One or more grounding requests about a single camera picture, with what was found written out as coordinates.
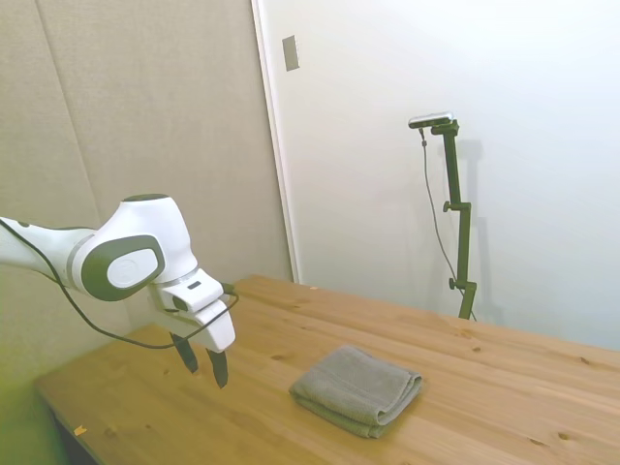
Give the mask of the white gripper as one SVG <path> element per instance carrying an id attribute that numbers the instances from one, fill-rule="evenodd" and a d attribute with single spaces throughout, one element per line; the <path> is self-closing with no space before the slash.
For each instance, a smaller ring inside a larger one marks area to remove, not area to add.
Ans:
<path id="1" fill-rule="evenodd" d="M 215 382 L 224 388 L 229 380 L 224 351 L 234 342 L 235 331 L 222 284 L 204 271 L 194 271 L 168 283 L 150 284 L 147 290 L 155 322 L 170 331 L 171 342 L 188 371 L 196 373 L 199 363 L 183 337 L 199 329 L 193 339 L 207 348 Z"/>

